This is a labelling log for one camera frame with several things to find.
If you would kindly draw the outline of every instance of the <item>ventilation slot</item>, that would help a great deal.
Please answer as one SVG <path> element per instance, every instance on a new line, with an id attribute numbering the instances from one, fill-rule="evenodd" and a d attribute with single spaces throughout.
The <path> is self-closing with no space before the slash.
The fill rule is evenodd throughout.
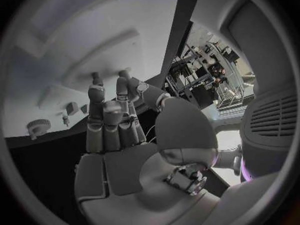
<path id="1" fill-rule="evenodd" d="M 297 119 L 297 98 L 284 97 L 259 106 L 253 111 L 250 129 L 265 137 L 293 136 Z"/>

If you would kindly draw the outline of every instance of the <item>cable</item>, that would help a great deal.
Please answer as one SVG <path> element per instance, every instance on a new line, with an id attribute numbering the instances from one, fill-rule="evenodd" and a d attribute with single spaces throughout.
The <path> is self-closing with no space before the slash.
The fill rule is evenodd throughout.
<path id="1" fill-rule="evenodd" d="M 153 125 L 152 127 L 149 128 L 148 132 L 146 133 L 146 138 L 147 138 L 147 135 L 150 133 L 151 129 L 153 129 L 155 127 L 155 125 Z"/>
<path id="2" fill-rule="evenodd" d="M 148 143 L 151 143 L 154 139 L 156 139 L 156 136 L 152 138 Z"/>

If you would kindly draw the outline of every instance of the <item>vent grille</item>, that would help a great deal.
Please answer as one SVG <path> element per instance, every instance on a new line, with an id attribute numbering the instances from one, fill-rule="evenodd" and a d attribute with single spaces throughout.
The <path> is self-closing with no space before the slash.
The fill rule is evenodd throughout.
<path id="1" fill-rule="evenodd" d="M 259 106 L 253 111 L 252 133 L 266 137 L 293 136 L 297 120 L 297 97 L 287 96 Z"/>

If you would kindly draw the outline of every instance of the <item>purple light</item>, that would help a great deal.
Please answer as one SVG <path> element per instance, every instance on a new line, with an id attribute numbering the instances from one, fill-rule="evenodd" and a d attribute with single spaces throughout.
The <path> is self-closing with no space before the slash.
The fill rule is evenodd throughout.
<path id="1" fill-rule="evenodd" d="M 241 170 L 241 174 L 244 177 L 244 179 L 249 182 L 253 179 L 253 177 L 250 175 L 250 173 L 247 171 L 246 167 L 245 167 L 245 161 L 243 160 L 243 158 L 241 158 L 241 162 L 240 162 L 240 170 Z"/>

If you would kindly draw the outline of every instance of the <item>wire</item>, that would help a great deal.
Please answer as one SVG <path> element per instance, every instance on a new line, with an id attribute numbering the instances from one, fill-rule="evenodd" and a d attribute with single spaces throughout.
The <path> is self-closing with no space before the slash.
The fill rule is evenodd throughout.
<path id="1" fill-rule="evenodd" d="M 147 138 L 147 135 L 150 133 L 150 131 L 155 127 L 155 125 L 153 125 L 152 127 L 150 127 L 150 129 L 148 130 L 148 132 L 146 133 L 146 138 Z"/>
<path id="2" fill-rule="evenodd" d="M 156 139 L 156 136 L 152 138 L 148 143 L 151 143 L 154 139 Z"/>

